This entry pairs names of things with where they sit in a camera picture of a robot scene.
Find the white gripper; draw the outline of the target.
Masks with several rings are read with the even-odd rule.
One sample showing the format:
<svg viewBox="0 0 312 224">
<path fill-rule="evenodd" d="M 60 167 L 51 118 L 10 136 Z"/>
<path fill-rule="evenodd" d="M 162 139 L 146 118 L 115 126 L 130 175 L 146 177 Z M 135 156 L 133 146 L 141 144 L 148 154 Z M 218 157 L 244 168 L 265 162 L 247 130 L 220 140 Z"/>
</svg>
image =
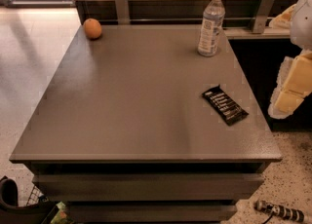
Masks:
<svg viewBox="0 0 312 224">
<path fill-rule="evenodd" d="M 291 42 L 302 50 L 311 50 L 312 0 L 298 0 L 273 18 L 269 27 L 290 29 Z M 312 93 L 312 53 L 301 52 L 295 58 L 286 56 L 276 82 L 268 114 L 274 119 L 286 119 Z"/>
</svg>

